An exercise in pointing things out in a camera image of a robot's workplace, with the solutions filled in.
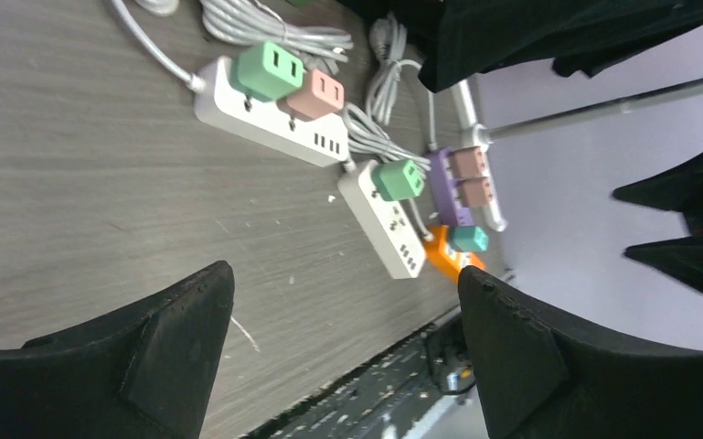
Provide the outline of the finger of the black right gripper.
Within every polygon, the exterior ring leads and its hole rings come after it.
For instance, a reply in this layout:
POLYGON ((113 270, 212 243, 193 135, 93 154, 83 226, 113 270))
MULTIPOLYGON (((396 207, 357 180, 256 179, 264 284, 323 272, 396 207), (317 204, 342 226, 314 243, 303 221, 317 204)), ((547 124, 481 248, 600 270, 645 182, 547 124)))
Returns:
POLYGON ((638 244, 623 255, 703 294, 703 236, 638 244))
POLYGON ((612 197, 626 203, 683 212, 686 202, 703 195, 703 152, 653 177, 616 188, 612 197))

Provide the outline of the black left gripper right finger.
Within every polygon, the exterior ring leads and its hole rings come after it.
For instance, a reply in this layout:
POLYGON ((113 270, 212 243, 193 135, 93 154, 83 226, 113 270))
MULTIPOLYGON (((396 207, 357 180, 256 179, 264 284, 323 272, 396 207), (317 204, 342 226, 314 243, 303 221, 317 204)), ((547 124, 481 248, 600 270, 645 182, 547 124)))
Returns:
POLYGON ((463 332, 493 438, 703 438, 703 351, 633 337, 475 267, 463 332))

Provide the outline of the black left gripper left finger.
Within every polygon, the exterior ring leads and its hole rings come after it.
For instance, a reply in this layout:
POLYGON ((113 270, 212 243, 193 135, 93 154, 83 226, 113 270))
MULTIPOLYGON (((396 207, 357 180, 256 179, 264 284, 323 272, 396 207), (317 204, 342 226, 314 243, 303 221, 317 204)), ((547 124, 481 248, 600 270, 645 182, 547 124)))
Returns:
POLYGON ((0 350, 0 438, 196 438, 234 303, 218 261, 103 316, 0 350))

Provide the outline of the small white power strip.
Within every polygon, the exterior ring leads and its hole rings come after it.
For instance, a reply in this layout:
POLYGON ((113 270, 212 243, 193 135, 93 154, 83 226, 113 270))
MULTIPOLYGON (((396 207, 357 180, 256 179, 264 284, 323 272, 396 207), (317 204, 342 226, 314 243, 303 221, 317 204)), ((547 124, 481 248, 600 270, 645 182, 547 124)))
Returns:
POLYGON ((378 162, 345 163, 338 189, 393 279, 414 279, 426 262, 421 238, 402 204, 387 201, 372 178, 378 162))

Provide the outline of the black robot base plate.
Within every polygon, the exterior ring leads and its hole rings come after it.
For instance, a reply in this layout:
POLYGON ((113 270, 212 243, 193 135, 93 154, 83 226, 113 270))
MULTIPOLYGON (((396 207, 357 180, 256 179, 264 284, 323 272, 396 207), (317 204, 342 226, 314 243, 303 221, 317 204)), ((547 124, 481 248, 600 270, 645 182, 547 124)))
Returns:
POLYGON ((248 432, 249 438, 421 438, 475 379, 454 308, 248 432))

